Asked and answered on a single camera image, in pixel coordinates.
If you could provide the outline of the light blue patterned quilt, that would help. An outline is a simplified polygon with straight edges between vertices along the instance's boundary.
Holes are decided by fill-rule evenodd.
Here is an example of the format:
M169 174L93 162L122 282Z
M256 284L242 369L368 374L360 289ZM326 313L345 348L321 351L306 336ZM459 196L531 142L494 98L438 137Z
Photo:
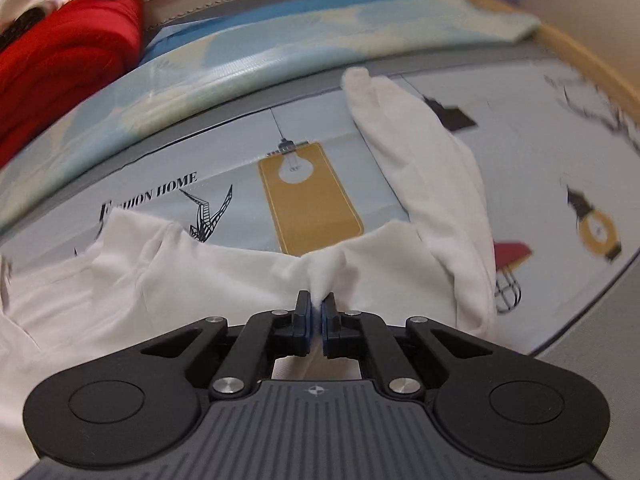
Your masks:
M29 144L1 171L1 226L124 148L240 96L372 58L516 44L538 26L469 0L378 0L214 32L117 79Z

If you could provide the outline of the grey printed bed sheet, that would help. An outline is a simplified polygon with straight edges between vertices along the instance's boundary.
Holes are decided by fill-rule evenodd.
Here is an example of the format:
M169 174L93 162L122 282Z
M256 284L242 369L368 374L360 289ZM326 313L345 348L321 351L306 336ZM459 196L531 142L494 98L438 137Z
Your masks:
M296 256L406 220L346 103L343 75L356 67L421 99L473 153L497 339L539 350L638 254L639 131L570 64L522 58L537 29L516 44L331 68L180 120L105 159L104 178L13 234L1 247L12 278L82 254L116 209L205 244Z

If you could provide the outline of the red folded blanket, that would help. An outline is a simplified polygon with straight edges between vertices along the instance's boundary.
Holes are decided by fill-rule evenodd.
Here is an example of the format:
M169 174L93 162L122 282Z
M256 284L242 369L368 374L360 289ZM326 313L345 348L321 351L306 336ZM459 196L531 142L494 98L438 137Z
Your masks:
M72 0L1 52L1 163L140 60L143 0Z

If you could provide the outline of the wooden bed frame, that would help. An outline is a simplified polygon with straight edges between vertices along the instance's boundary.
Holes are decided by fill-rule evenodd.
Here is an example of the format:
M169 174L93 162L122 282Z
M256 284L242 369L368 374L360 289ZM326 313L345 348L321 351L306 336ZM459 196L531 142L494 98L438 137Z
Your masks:
M520 13L522 9L503 0L469 0L474 6L491 12ZM561 61L576 68L636 124L639 122L639 90L608 63L562 30L540 22L534 39Z

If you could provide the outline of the white long-sleeve shirt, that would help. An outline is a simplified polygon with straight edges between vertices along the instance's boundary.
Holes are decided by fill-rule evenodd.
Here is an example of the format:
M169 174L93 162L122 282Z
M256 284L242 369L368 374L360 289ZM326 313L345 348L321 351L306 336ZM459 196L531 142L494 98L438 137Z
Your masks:
M393 81L355 67L342 87L407 219L296 256L205 244L176 222L114 210L82 254L12 278L2 295L3 478L35 463L22 411L36 385L201 318L240 324L309 292L390 323L423 314L492 336L494 242L473 153Z

